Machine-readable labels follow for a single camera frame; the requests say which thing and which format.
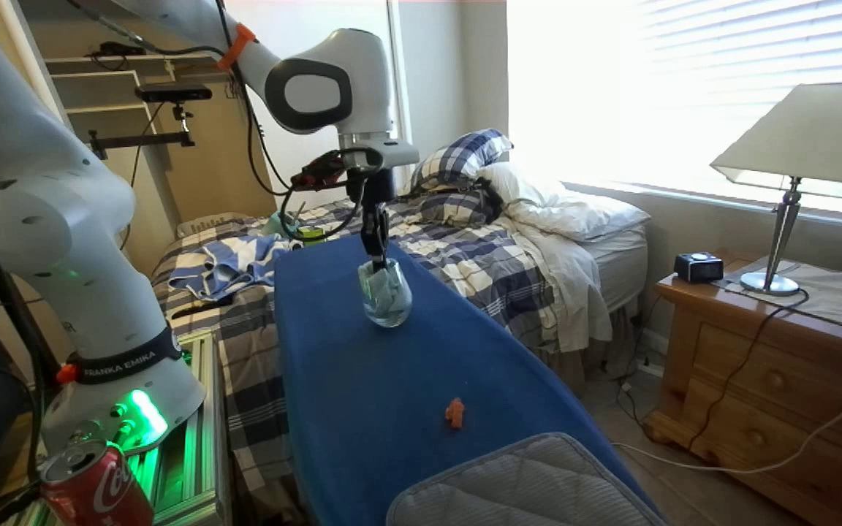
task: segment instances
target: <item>lampshade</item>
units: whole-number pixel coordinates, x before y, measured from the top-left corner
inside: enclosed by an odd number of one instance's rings
[[[842,83],[801,84],[710,164],[733,183],[842,197]]]

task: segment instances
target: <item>drawer knob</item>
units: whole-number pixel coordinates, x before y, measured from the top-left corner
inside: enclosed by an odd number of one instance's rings
[[[769,385],[775,389],[785,389],[785,375],[773,370],[768,374]]]
[[[765,435],[761,432],[757,432],[757,430],[751,430],[749,433],[749,442],[752,442],[753,446],[761,447],[765,446]]]

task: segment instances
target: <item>table lamp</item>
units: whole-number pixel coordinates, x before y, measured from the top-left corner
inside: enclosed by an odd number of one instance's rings
[[[842,83],[796,86],[710,165],[733,183],[785,190],[768,267],[743,274],[740,283],[773,296],[796,293],[798,283],[776,270],[802,192],[842,197]]]

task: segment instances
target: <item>orange toy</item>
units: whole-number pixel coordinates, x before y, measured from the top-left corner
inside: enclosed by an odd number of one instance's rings
[[[450,405],[447,406],[447,410],[444,411],[444,418],[450,420],[450,426],[454,427],[455,430],[460,429],[463,427],[463,403],[455,397],[454,400],[450,400]]]

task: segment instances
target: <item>blue ironing board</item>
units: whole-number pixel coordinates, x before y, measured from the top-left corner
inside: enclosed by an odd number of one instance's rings
[[[394,243],[388,254],[414,292],[395,329],[363,313],[358,236],[276,264],[295,476],[321,524],[384,524],[391,500],[412,484],[542,432],[578,439],[652,506],[551,370]],[[454,397],[466,406],[462,430],[444,420]]]

